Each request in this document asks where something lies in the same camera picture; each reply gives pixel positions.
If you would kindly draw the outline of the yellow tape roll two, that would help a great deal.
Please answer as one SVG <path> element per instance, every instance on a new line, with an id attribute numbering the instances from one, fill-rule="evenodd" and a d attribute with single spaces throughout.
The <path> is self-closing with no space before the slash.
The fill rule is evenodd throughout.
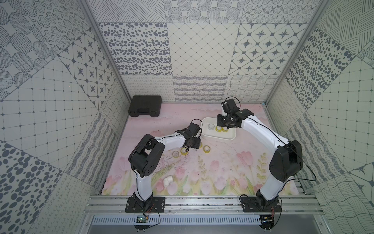
<path id="1" fill-rule="evenodd" d="M 182 155 L 187 155 L 187 154 L 189 153 L 189 148 L 182 147 L 182 148 L 180 149 L 180 153 L 181 153 Z"/>

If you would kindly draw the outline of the yellow tape roll four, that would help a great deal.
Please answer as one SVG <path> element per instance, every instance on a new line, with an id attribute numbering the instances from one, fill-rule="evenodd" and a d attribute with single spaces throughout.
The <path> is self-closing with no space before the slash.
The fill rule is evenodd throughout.
<path id="1" fill-rule="evenodd" d="M 209 153 L 210 150 L 211 150 L 211 148 L 210 148 L 209 146 L 207 146 L 207 145 L 205 145 L 205 146 L 203 147 L 203 151 L 204 151 L 205 153 Z"/>

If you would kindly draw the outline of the yellow tape roll one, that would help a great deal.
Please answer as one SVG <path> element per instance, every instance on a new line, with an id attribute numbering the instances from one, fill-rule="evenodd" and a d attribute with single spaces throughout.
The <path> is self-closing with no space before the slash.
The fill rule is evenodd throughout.
<path id="1" fill-rule="evenodd" d="M 172 156 L 173 156 L 174 158 L 178 158 L 178 157 L 180 156 L 180 153 L 179 153 L 178 151 L 173 151 L 173 152 L 172 152 Z"/>

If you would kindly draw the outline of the clear tape roll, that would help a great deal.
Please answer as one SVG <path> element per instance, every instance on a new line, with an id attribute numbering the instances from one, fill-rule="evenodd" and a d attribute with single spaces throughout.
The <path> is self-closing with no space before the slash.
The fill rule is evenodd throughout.
<path id="1" fill-rule="evenodd" d="M 208 125 L 208 129 L 209 129 L 209 130 L 214 130 L 214 129 L 215 129 L 214 124 L 211 124 L 211 123 L 210 123 L 210 124 Z"/>

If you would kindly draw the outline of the white pipe elbow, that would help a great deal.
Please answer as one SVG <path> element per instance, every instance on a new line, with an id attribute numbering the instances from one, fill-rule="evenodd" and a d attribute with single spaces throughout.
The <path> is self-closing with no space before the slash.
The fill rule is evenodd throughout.
<path id="1" fill-rule="evenodd" d="M 172 175 L 163 179 L 164 187 L 168 187 L 171 183 L 173 183 L 173 176 Z"/>

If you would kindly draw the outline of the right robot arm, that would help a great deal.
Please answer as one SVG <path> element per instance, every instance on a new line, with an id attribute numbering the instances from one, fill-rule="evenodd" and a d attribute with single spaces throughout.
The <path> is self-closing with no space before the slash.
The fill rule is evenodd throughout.
<path id="1" fill-rule="evenodd" d="M 222 107 L 217 116 L 217 125 L 225 128 L 241 128 L 252 134 L 273 154 L 268 177 L 256 193 L 259 203 L 270 203 L 277 199 L 286 183 L 303 168 L 302 148 L 298 141 L 289 141 L 264 125 L 248 109 Z"/>

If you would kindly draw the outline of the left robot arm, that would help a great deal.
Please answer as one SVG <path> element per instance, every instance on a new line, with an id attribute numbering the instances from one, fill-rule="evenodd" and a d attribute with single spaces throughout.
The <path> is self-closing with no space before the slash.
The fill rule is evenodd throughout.
<path id="1" fill-rule="evenodd" d="M 134 197 L 146 202 L 153 197 L 151 180 L 165 151 L 185 148 L 199 149 L 201 144 L 202 124 L 191 122 L 186 128 L 167 136 L 146 134 L 129 156 L 131 170 L 136 175 Z"/>

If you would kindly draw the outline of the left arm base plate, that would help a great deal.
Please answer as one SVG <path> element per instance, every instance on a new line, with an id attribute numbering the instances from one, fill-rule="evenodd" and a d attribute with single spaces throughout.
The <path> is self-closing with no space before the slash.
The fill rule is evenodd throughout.
<path id="1" fill-rule="evenodd" d="M 163 213 L 165 209 L 165 197 L 153 197 L 142 201 L 137 196 L 131 196 L 127 199 L 126 213 Z"/>

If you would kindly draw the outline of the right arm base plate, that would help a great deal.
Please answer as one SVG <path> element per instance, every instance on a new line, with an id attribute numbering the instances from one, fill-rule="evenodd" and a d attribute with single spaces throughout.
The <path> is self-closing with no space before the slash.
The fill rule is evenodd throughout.
<path id="1" fill-rule="evenodd" d="M 280 213 L 282 207 L 278 198 L 266 200 L 262 197 L 248 197 L 242 195 L 239 197 L 244 213 Z"/>

